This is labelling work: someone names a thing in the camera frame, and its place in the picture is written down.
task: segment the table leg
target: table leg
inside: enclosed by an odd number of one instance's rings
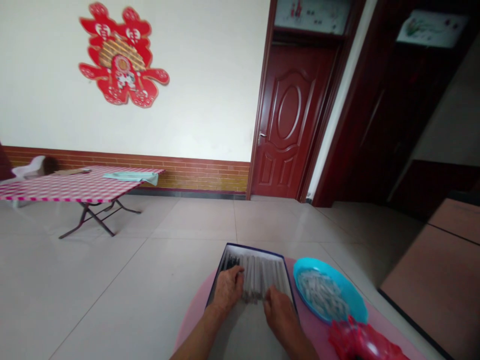
[[[80,227],[84,224],[84,222],[86,221],[85,220],[85,215],[87,215],[87,209],[88,209],[88,205],[85,207],[83,207],[83,211],[81,212],[81,216],[80,216],[80,222],[78,223],[78,225],[70,230],[69,232],[66,232],[64,233],[62,236],[59,237],[59,239],[63,239],[65,237],[67,237],[68,235],[70,235],[71,233],[77,231],[78,229],[80,229]]]
[[[82,205],[83,208],[86,209],[86,212],[89,213],[90,216],[91,216],[91,217],[89,217],[87,220],[90,220],[91,218],[93,218],[107,233],[110,234],[111,237],[114,237],[114,236],[115,236],[115,234],[114,234],[114,233],[107,227],[107,225],[105,225],[104,222],[103,222],[103,220],[105,220],[106,217],[103,218],[103,219],[99,219],[98,216],[97,216],[97,214],[95,214],[92,210],[89,209],[89,205],[90,205],[90,204],[88,204],[88,203],[81,202],[80,205]]]
[[[116,213],[118,210],[120,210],[120,209],[117,209],[117,211],[112,212],[109,216],[107,216],[107,217],[105,217],[105,218],[103,218],[103,219],[100,219],[100,218],[97,216],[97,214],[99,214],[99,213],[101,213],[101,212],[103,212],[103,211],[105,211],[105,210],[107,210],[107,209],[110,210],[110,209],[113,207],[113,204],[112,204],[111,206],[107,207],[106,209],[103,209],[102,211],[99,211],[99,212],[97,212],[97,213],[94,213],[92,210],[89,209],[89,207],[90,207],[90,205],[91,205],[91,206],[98,206],[98,205],[100,205],[99,203],[98,203],[98,204],[90,204],[90,203],[88,203],[88,202],[79,202],[79,204],[83,207],[83,211],[82,211],[82,213],[81,213],[81,217],[80,217],[80,221],[78,222],[78,225],[77,225],[75,228],[73,228],[72,230],[64,233],[62,236],[59,236],[59,237],[58,237],[59,239],[63,239],[63,238],[65,238],[65,237],[67,237],[68,235],[70,235],[71,233],[77,231],[78,229],[80,229],[80,227],[81,227],[84,223],[86,223],[86,222],[87,222],[88,220],[90,220],[90,219],[95,219],[95,221],[96,221],[107,233],[109,233],[110,236],[112,236],[112,237],[115,236],[115,234],[107,227],[107,225],[104,224],[103,220],[105,220],[106,218],[108,218],[110,215],[115,214],[115,213]],[[87,213],[90,215],[90,217],[85,220],[85,216],[87,215]]]
[[[98,214],[100,214],[102,212],[110,211],[114,207],[115,203],[117,203],[118,206],[120,206],[118,209],[116,209],[111,214],[109,214],[108,216],[105,216],[102,219],[97,216]],[[105,209],[103,209],[102,211],[99,211],[97,213],[94,213],[92,210],[90,210],[90,206],[98,206],[98,205],[100,205],[100,203],[92,204],[92,203],[88,203],[88,202],[79,202],[79,204],[83,207],[83,211],[81,213],[81,217],[80,217],[80,221],[79,221],[78,225],[74,229],[70,230],[69,232],[64,233],[62,236],[59,237],[59,239],[63,239],[65,237],[67,237],[68,235],[70,235],[71,233],[77,231],[84,223],[86,223],[90,219],[94,219],[107,233],[110,234],[110,236],[113,237],[113,236],[115,236],[115,234],[107,227],[107,225],[105,225],[105,223],[104,223],[105,219],[109,218],[110,216],[115,214],[120,209],[126,210],[126,211],[134,213],[134,214],[141,214],[142,213],[141,211],[136,211],[136,210],[131,210],[129,208],[126,208],[125,206],[123,206],[123,204],[118,199],[114,200],[109,207],[106,207]],[[87,214],[89,214],[90,217],[88,219],[85,219],[85,216]]]
[[[123,209],[123,210],[126,210],[126,211],[129,211],[131,213],[134,213],[134,214],[141,214],[142,212],[141,211],[136,211],[136,210],[130,210],[128,208],[126,208],[125,206],[122,205],[122,203],[117,199],[115,200],[115,202],[120,205],[120,207]]]

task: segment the folding table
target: folding table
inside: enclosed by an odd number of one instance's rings
[[[90,169],[91,172],[76,173],[72,175],[51,174],[30,180],[0,185],[0,200],[76,202],[83,208],[80,221],[75,228],[60,236],[59,239],[63,239],[78,230],[90,219],[94,219],[107,233],[114,236],[115,234],[107,227],[107,225],[105,225],[104,220],[120,209],[140,214],[140,211],[131,210],[123,206],[119,201],[119,198],[130,190],[141,185],[143,181],[119,181],[111,178],[104,178],[103,175],[117,172],[145,172],[160,175],[165,171],[152,168],[99,165],[87,166],[83,169]],[[111,203],[111,205],[97,213],[94,213],[90,209],[90,207],[95,207],[103,203]],[[97,216],[102,212],[110,211],[115,203],[120,206],[117,210],[102,219]]]

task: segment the pink tabletop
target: pink tabletop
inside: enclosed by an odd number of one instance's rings
[[[136,188],[141,182],[104,178],[118,172],[156,173],[165,170],[117,166],[86,166],[89,173],[47,175],[34,179],[0,185],[0,200],[111,203]]]
[[[290,283],[293,287],[293,296],[295,298],[298,317],[300,318],[303,331],[315,346],[316,352],[321,360],[339,360],[337,353],[328,340],[329,326],[317,318],[307,308],[298,294],[297,287],[293,281],[295,260],[286,257],[285,262],[288,269],[288,276],[290,277]],[[175,351],[189,336],[190,332],[202,317],[216,273],[217,271],[215,270],[206,278],[191,301],[190,307],[188,308],[180,330],[178,331]],[[410,358],[410,360],[425,360],[425,357],[402,335],[400,331],[397,330],[395,326],[393,326],[368,302],[365,302],[365,304],[368,309],[368,323],[375,330],[383,334],[383,336],[385,336],[390,342],[400,346],[403,353]]]

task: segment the towel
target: towel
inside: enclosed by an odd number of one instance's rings
[[[120,181],[133,181],[133,182],[143,182],[146,181],[153,186],[157,186],[159,182],[159,175],[154,172],[133,172],[133,171],[120,171],[113,173],[106,173],[103,175],[107,179],[116,179]]]

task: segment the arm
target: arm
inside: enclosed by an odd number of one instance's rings
[[[263,303],[266,321],[291,360],[319,360],[300,326],[290,298],[271,286]]]
[[[244,268],[237,265],[218,275],[212,303],[206,307],[200,321],[170,360],[208,358],[217,332],[242,296],[243,271]]]

